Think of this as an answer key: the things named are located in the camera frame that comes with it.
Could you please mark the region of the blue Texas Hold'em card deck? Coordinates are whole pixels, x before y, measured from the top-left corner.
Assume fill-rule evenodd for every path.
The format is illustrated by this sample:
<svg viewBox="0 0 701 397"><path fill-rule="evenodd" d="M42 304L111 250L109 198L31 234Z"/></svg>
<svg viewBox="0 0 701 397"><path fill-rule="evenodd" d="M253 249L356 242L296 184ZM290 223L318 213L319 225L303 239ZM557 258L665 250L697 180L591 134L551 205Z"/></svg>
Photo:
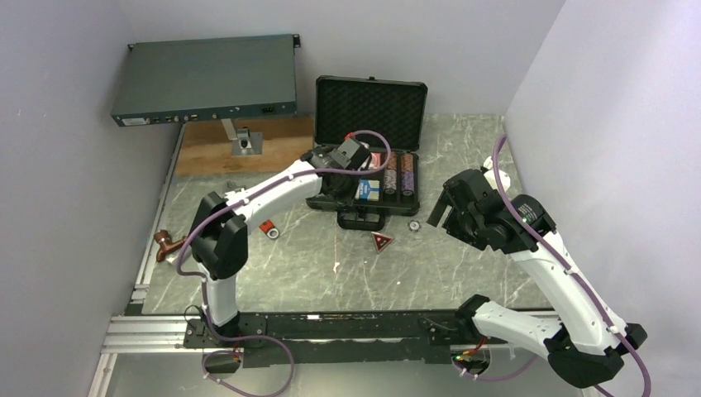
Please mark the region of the blue Texas Hold'em card deck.
<svg viewBox="0 0 701 397"><path fill-rule="evenodd" d="M355 200L376 202L380 199L381 186L376 179L360 179L355 192Z"/></svg>

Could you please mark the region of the purple poker chip stack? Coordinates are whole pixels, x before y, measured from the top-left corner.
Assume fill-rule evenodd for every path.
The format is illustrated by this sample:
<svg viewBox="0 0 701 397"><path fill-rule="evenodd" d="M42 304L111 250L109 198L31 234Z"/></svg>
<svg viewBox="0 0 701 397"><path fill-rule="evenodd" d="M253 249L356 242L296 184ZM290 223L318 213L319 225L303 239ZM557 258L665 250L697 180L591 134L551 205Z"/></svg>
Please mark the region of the purple poker chip stack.
<svg viewBox="0 0 701 397"><path fill-rule="evenodd" d="M416 192L414 172L405 170L401 176L401 191L404 196L412 196Z"/></svg>

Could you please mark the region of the red triangular all-in button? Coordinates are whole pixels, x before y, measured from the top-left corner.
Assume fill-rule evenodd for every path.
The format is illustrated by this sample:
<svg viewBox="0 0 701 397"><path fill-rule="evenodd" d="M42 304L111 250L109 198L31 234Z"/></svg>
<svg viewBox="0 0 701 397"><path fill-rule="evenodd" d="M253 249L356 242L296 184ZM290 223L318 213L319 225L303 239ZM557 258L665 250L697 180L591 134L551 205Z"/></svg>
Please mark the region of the red triangular all-in button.
<svg viewBox="0 0 701 397"><path fill-rule="evenodd" d="M376 252L381 253L392 241L392 237L385 236L379 232L371 232L372 241Z"/></svg>

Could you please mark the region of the black poker set case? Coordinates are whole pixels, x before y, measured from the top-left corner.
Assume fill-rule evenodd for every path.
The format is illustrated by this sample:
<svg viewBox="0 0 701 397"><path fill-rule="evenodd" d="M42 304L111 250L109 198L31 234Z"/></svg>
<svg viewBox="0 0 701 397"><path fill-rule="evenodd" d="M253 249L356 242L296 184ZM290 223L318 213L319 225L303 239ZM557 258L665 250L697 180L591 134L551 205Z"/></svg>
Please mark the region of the black poker set case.
<svg viewBox="0 0 701 397"><path fill-rule="evenodd" d="M339 227L349 230L378 232L389 216L411 217L420 209L418 148L428 87L421 82L400 82L321 76L316 81L316 114L314 144L316 147L339 146L351 132L372 130L381 134L360 136L359 140L372 152L382 154L382 164L370 170L370 159L362 166L368 175L360 179L376 179L380 182L379 201L355 200L346 211L324 211L336 214ZM398 155L398 189L396 194L384 193L386 156ZM401 191L400 157L404 153L414 156L416 192L404 196ZM310 208L320 210L320 194L308 199Z"/></svg>

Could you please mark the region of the dark poker chip stack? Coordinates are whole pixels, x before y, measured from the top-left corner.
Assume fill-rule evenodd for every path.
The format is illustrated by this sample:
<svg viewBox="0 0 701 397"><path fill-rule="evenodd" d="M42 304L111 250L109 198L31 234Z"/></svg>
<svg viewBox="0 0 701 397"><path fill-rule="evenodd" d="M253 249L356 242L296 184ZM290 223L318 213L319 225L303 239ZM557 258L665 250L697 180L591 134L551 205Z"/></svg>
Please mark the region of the dark poker chip stack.
<svg viewBox="0 0 701 397"><path fill-rule="evenodd" d="M395 169L384 170L384 193L387 195L396 194L398 189L398 174Z"/></svg>

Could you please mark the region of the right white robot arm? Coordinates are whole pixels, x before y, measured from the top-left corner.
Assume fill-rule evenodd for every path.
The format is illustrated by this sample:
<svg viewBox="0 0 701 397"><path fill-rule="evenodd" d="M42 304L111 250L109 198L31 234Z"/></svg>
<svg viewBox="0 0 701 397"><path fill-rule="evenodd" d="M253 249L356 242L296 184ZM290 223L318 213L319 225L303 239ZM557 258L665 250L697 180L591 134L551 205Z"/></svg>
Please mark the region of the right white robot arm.
<svg viewBox="0 0 701 397"><path fill-rule="evenodd" d="M527 194L500 193L493 171L465 170L449 178L427 222L480 251L509 256L558 316L536 318L475 294L455 311L455 332L463 342L510 342L547 360L568 384L586 389L612 380L624 355L647 339L642 325L625 322L600 299L541 203Z"/></svg>

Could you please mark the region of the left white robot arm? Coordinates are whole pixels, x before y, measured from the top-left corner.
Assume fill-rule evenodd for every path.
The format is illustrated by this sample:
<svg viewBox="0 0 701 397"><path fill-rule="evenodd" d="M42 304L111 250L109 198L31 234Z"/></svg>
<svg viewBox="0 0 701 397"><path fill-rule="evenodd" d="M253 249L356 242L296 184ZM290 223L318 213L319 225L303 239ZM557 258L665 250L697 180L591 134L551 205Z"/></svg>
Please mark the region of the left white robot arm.
<svg viewBox="0 0 701 397"><path fill-rule="evenodd" d="M236 276L249 257L249 235L296 202L312 198L329 184L358 175L371 157L355 138L337 147L316 147L279 174L239 192L202 198L185 245L203 279L205 337L216 347L231 345L240 333Z"/></svg>

